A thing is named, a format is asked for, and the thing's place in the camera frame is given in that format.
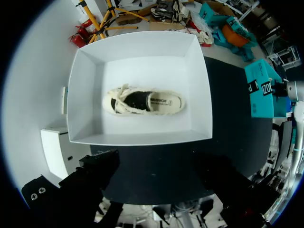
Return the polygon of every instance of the orange object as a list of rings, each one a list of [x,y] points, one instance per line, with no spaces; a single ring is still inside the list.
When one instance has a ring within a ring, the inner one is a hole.
[[[229,25],[224,25],[222,32],[228,43],[239,48],[249,42],[249,39],[246,39],[245,37],[242,37],[235,31],[233,31]]]

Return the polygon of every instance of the yellow tripod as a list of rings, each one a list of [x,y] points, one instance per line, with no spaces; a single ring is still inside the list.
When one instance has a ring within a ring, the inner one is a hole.
[[[116,14],[115,14],[115,11],[114,10],[118,10],[118,11],[121,11],[121,12],[124,12],[124,13],[128,13],[128,14],[131,14],[131,15],[134,15],[136,17],[139,17],[143,20],[146,20],[146,21],[149,21],[147,18],[144,18],[142,16],[139,16],[137,15],[136,13],[132,13],[132,12],[129,12],[127,10],[124,10],[124,9],[120,9],[120,8],[116,8],[116,7],[113,7],[112,6],[112,3],[111,3],[111,0],[106,0],[107,4],[108,4],[108,10],[102,20],[102,22],[100,23],[100,25],[97,23],[97,21],[95,20],[95,17],[94,15],[91,13],[90,9],[88,8],[85,0],[79,0],[79,4],[76,5],[76,6],[82,6],[85,10],[85,12],[87,13],[88,17],[90,18],[90,20],[92,21],[93,25],[95,26],[97,32],[92,36],[92,38],[90,39],[89,41],[89,44],[94,42],[94,41],[97,41],[97,38],[98,38],[98,35],[100,36],[101,39],[104,39],[105,36],[103,34],[103,32],[105,30],[113,30],[113,29],[138,29],[137,26],[118,26],[118,27],[111,27],[111,28],[105,28],[105,25],[110,21],[107,20],[109,15],[112,14],[112,17],[115,18],[116,17]]]

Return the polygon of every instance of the plastic bag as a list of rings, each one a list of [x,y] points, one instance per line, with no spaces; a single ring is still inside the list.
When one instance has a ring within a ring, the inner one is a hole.
[[[211,31],[211,29],[208,27],[208,25],[207,25],[207,23],[205,22],[205,20],[204,20],[203,18],[201,18],[200,15],[199,15],[198,13],[195,13],[195,12],[193,12],[193,11],[190,11],[190,13],[191,13],[192,21],[193,21],[193,23],[195,24],[195,26],[196,26],[199,30],[201,30],[201,31],[203,31],[203,32],[205,32],[205,33],[207,33],[207,35],[208,35],[209,38],[207,38],[208,41],[205,42],[205,43],[209,43],[209,44],[214,43],[214,39],[213,39],[213,36],[212,36],[212,31]]]

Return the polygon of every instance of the screw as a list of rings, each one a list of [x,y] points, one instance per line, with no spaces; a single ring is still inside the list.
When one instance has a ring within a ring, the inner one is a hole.
[[[36,200],[36,199],[38,198],[38,196],[37,196],[36,193],[33,193],[33,194],[30,196],[30,198],[31,198],[32,200]]]
[[[38,190],[38,192],[39,192],[40,194],[45,193],[45,192],[46,192],[46,189],[45,189],[45,188],[40,188],[40,189]]]

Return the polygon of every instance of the shoe insole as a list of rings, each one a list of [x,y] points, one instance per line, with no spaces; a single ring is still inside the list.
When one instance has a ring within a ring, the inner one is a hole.
[[[181,99],[173,94],[156,92],[151,96],[151,108],[162,114],[177,112],[181,108]]]

